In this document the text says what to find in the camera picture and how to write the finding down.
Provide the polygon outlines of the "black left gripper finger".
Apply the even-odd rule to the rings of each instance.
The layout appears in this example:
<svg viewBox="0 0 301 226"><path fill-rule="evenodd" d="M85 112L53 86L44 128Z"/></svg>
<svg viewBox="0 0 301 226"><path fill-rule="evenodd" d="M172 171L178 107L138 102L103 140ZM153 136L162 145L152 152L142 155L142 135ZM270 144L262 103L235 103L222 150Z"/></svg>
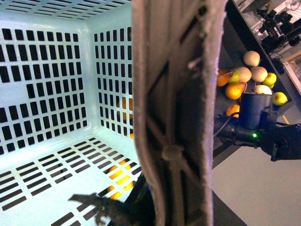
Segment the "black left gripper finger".
<svg viewBox="0 0 301 226"><path fill-rule="evenodd" d="M95 223L97 226L104 226L102 217L109 217L116 226L131 226L130 211L127 205L118 200L107 197L99 197L92 194L73 194L68 201L80 202L84 205L93 205L97 209Z"/></svg>

